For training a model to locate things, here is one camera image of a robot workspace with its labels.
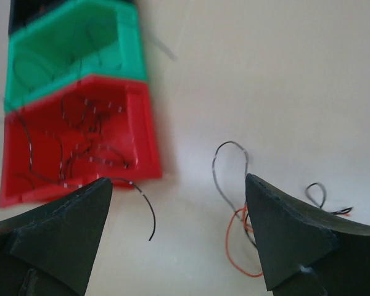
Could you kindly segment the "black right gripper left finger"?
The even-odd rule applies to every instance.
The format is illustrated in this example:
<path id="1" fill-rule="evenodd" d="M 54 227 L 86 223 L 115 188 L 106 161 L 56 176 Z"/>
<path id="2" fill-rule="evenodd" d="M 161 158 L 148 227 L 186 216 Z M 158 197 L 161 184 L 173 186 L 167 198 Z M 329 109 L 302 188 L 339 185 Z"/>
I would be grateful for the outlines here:
<path id="1" fill-rule="evenodd" d="M 0 221 L 0 295 L 84 295 L 112 191 L 100 178 Z"/>

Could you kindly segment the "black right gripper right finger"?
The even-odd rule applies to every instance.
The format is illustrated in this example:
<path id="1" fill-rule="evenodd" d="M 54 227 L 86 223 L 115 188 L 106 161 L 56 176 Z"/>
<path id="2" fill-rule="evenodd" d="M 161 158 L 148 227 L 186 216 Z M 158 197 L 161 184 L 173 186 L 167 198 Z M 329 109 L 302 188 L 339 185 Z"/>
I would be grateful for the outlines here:
<path id="1" fill-rule="evenodd" d="M 292 197 L 256 175 L 245 194 L 268 291 L 370 295 L 370 226 Z"/>

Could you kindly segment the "red plastic bin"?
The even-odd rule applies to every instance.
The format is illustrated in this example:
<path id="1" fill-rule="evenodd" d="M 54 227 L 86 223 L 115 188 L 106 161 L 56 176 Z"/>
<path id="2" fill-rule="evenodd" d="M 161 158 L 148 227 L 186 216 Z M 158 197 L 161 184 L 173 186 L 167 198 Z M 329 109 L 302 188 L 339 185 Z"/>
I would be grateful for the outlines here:
<path id="1" fill-rule="evenodd" d="M 90 75 L 6 114 L 0 207 L 101 177 L 120 187 L 162 177 L 147 83 Z"/>

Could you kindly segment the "green plastic bin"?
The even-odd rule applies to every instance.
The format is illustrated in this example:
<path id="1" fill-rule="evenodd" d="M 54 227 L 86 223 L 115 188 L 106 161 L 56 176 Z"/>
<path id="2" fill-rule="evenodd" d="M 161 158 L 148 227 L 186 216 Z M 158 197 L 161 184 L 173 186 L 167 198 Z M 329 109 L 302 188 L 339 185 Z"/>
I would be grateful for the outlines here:
<path id="1" fill-rule="evenodd" d="M 5 113 L 88 75 L 147 79 L 133 1 L 66 3 L 8 37 Z"/>

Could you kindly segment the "black plastic bin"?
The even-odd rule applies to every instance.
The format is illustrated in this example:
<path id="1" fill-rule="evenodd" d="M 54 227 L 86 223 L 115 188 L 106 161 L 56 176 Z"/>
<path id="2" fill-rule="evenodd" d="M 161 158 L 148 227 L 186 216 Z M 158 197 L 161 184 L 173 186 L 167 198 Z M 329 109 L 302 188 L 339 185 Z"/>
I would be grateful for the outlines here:
<path id="1" fill-rule="evenodd" d="M 8 35 L 26 28 L 35 20 L 66 3 L 74 4 L 76 1 L 11 1 Z"/>

